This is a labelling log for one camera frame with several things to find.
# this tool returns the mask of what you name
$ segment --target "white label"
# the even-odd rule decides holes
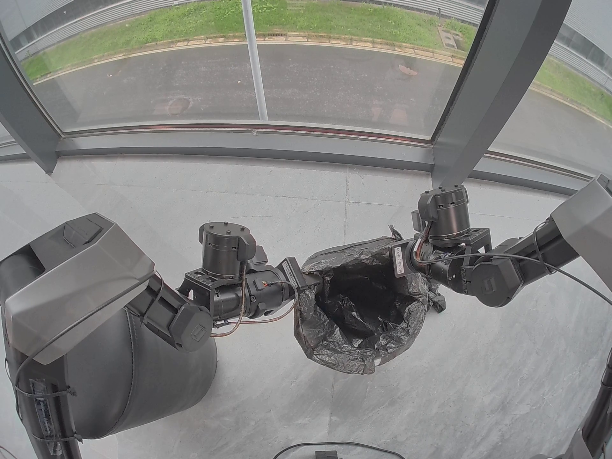
[[[393,249],[395,258],[395,269],[398,275],[404,273],[404,258],[402,257],[402,247],[395,247]]]
[[[295,280],[295,277],[293,277],[291,266],[289,265],[289,262],[287,262],[287,260],[283,262],[283,268],[285,269],[285,273],[287,274],[287,278],[289,279],[289,282],[291,283],[291,285],[293,287],[297,287],[297,280]]]

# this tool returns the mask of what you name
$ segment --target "leather seam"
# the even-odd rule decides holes
[[[113,433],[113,430],[117,428],[117,426],[121,423],[121,419],[126,414],[126,410],[130,406],[130,401],[132,400],[132,395],[134,394],[134,383],[136,380],[135,379],[136,378],[136,361],[134,360],[134,355],[136,353],[136,333],[134,331],[134,323],[132,322],[130,313],[127,310],[125,310],[125,312],[126,312],[126,318],[127,318],[128,332],[130,334],[130,346],[132,348],[132,381],[130,382],[130,392],[127,395],[126,405],[123,411],[121,412],[121,415],[119,415],[119,418],[117,418],[117,421],[111,426],[108,432],[106,432],[104,435],[100,436],[99,438],[105,437],[106,435]]]

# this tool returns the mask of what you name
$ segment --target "road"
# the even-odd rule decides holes
[[[259,46],[271,121],[390,130],[429,138],[460,69],[355,48]],[[125,122],[256,120],[244,44],[174,49],[119,59],[35,85],[65,130]],[[494,149],[581,171],[612,173],[612,130],[528,91]]]

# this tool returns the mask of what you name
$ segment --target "green lawn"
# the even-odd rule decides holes
[[[345,35],[441,49],[438,19],[391,6],[340,0],[251,0],[258,33],[299,32]],[[470,49],[476,27],[454,19],[444,27],[463,36],[460,48]],[[23,61],[35,80],[101,55],[134,50],[146,44],[198,36],[244,36],[240,0],[177,5],[83,33]],[[612,96],[602,88],[548,58],[535,78],[557,93],[584,105],[612,122]]]

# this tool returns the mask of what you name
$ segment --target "crumpled black plastic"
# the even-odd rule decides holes
[[[438,285],[424,275],[394,276],[389,246],[402,238],[390,228],[394,237],[319,251],[302,266],[323,279],[323,287],[307,287],[296,301],[295,338],[309,359],[372,374],[410,348],[429,308],[446,308]]]

